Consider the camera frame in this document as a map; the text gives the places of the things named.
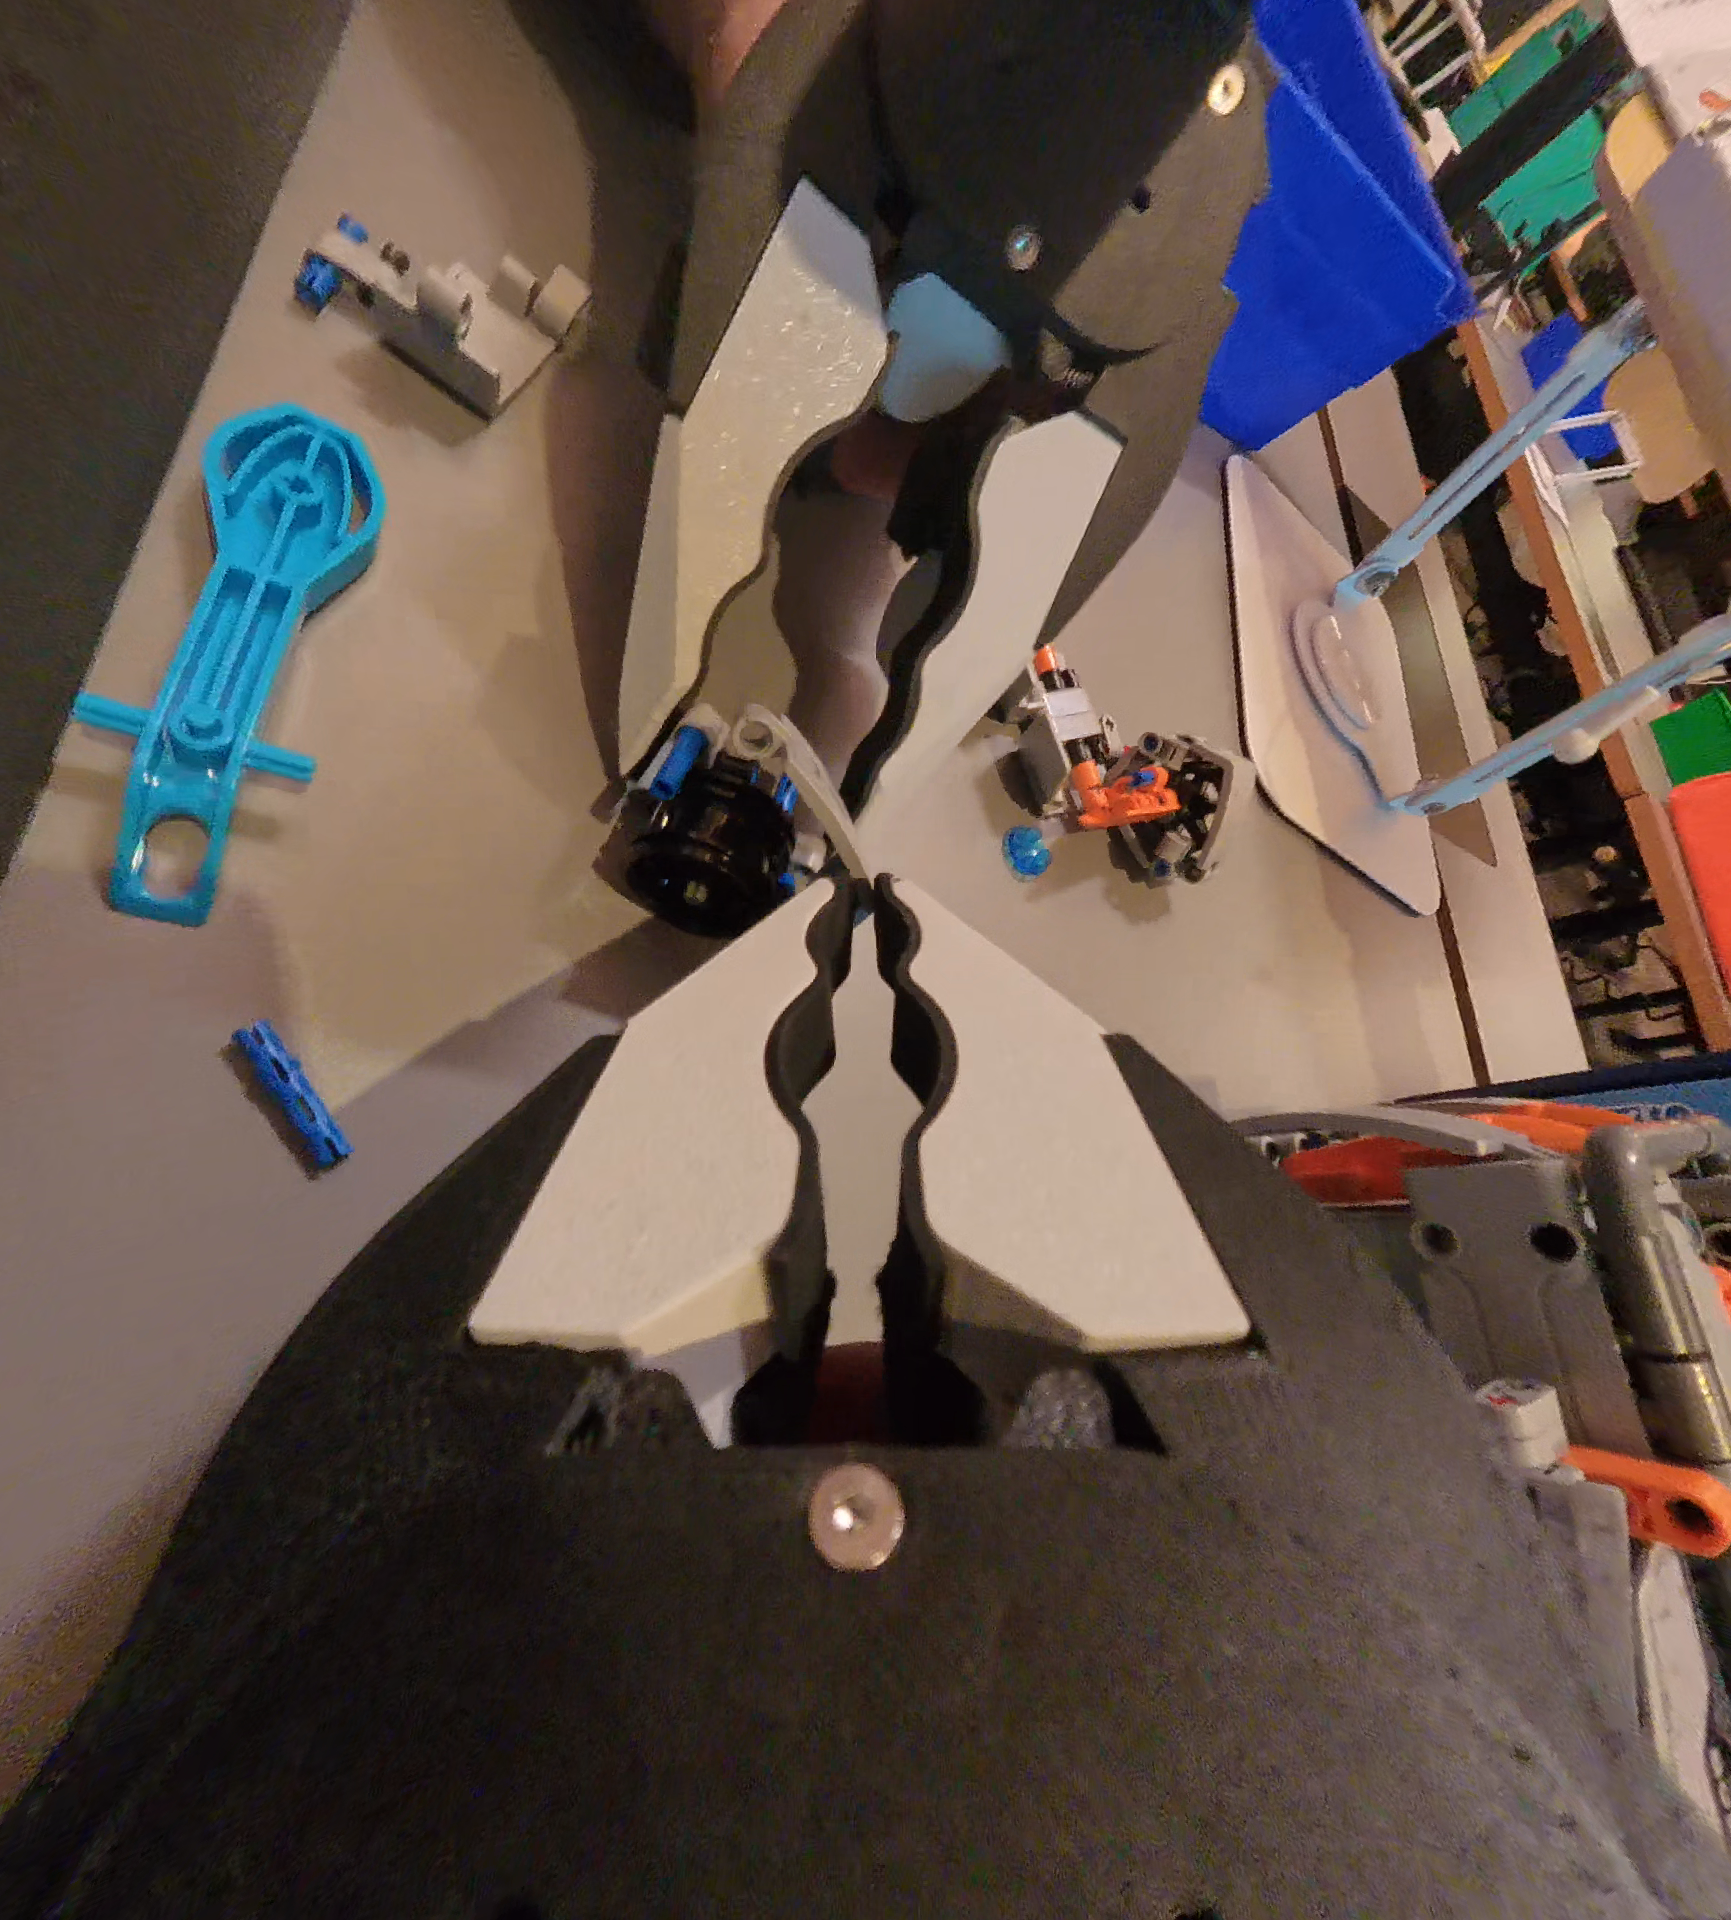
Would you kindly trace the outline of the teal storage bin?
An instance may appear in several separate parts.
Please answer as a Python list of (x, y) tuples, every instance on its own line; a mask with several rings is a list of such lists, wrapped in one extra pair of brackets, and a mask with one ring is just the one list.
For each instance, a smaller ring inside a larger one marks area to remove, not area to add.
[(1598, 205), (1608, 123), (1638, 83), (1610, 5), (1546, 5), (1482, 61), (1446, 110), (1454, 155), (1434, 173), (1466, 249), (1542, 249)]

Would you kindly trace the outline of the light blue paddle piece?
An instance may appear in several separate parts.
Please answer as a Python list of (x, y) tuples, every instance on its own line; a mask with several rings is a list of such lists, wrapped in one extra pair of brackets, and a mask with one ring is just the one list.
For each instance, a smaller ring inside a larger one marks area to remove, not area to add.
[(73, 706), (77, 725), (135, 749), (109, 904), (183, 928), (213, 912), (247, 777), (317, 777), (263, 719), (303, 627), (373, 567), (389, 514), (367, 444), (295, 402), (225, 421), (203, 487), (213, 561), (155, 702), (83, 692)]

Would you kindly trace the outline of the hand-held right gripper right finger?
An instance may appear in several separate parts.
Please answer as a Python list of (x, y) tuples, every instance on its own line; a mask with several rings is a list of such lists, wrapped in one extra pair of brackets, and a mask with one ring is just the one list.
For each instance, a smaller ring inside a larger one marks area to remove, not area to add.
[(1112, 1036), (916, 882), (876, 882), (890, 1063), (918, 1102), (878, 1275), (888, 1385), (990, 1401), (1072, 1362), (1246, 1346), (1254, 1322)]

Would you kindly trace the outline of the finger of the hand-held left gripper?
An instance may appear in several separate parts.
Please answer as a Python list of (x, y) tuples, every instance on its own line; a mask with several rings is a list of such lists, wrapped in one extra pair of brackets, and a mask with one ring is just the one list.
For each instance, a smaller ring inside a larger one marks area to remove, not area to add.
[(966, 530), (922, 567), (928, 598), (910, 601), (886, 661), (886, 702), (860, 746), (864, 819), (914, 800), (1022, 679), (1120, 453), (1084, 413), (1010, 425), (984, 453)]
[(830, 451), (834, 482), (892, 503), (912, 426), (882, 407), (896, 366), (870, 234), (798, 180), (747, 260), (715, 259), (709, 207), (673, 260), (665, 414), (619, 684), (627, 780), (697, 697), (725, 613), (759, 578), (783, 492)]

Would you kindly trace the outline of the small grey orange brick assembly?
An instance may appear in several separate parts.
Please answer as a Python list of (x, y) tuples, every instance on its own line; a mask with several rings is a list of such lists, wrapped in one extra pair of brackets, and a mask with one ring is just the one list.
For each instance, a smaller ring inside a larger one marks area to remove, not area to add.
[(1144, 884), (1202, 884), (1258, 795), (1250, 758), (1186, 733), (1118, 731), (1052, 645), (992, 709), (1016, 734), (1012, 764), (1048, 843), (1112, 839)]

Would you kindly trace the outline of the grey axle connector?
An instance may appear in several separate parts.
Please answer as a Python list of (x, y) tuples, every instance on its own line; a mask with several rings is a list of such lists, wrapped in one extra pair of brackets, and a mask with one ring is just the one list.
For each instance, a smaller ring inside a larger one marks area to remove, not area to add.
[(830, 860), (852, 882), (868, 887), (878, 878), (878, 864), (848, 803), (804, 733), (771, 709), (751, 706), (737, 723), (735, 749), (769, 775), (792, 785), (794, 800), (812, 819), (812, 832), (828, 845)]

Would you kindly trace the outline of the black dimpled foam mat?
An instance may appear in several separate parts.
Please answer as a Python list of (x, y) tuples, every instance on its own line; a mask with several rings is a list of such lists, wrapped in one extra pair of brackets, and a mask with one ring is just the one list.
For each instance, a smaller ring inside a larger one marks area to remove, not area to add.
[(349, 20), (0, 2), (0, 887)]

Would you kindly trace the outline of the person's left hand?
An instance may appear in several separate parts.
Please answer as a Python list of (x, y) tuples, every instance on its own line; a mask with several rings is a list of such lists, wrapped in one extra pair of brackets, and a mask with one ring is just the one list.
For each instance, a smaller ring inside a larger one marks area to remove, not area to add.
[(637, 2), (633, 11), (685, 79), (693, 133), (723, 118), (753, 63), (767, 76), (767, 99), (784, 83), (804, 83), (806, 101), (830, 97), (854, 115), (874, 101), (870, 5)]

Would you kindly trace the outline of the blue connector pin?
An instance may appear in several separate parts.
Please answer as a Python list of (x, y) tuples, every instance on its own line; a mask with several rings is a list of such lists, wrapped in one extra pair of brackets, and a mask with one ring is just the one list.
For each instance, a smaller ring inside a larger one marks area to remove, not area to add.
[(235, 1029), (231, 1046), (251, 1075), (259, 1098), (275, 1116), (283, 1138), (303, 1159), (303, 1165), (323, 1174), (351, 1160), (351, 1138), (309, 1077), (301, 1057), (285, 1042), (271, 1021), (255, 1021)]

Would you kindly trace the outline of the large grey tracked brick vehicle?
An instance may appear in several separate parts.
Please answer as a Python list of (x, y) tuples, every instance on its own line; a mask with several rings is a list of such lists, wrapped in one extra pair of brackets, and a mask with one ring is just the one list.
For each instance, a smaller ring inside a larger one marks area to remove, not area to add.
[(1731, 1856), (1731, 1127), (1488, 1098), (1238, 1133), (1418, 1308), (1598, 1701)]

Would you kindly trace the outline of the blue storage bin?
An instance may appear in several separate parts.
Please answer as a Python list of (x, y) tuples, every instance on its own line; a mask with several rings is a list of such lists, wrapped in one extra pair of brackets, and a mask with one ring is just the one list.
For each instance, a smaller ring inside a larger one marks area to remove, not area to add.
[(1256, 453), (1474, 313), (1452, 233), (1350, 2), (1254, 8), (1268, 186), (1228, 276), (1202, 421)]

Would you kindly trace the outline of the grey bracket brick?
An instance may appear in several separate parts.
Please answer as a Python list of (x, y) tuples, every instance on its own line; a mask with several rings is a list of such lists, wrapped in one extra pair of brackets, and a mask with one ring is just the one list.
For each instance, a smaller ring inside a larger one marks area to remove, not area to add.
[(539, 276), (507, 255), (495, 281), (463, 260), (417, 262), (381, 249), (373, 294), (379, 340), (481, 421), (499, 421), (579, 332), (591, 285), (569, 267)]

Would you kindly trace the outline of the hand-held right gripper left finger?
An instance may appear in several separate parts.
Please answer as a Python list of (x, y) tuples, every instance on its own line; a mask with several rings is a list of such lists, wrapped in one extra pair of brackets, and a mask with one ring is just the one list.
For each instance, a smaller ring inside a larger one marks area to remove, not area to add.
[(481, 1346), (621, 1355), (735, 1409), (779, 1351), (767, 1261), (802, 1167), (767, 1048), (836, 901), (814, 880), (623, 1029), (471, 1313)]

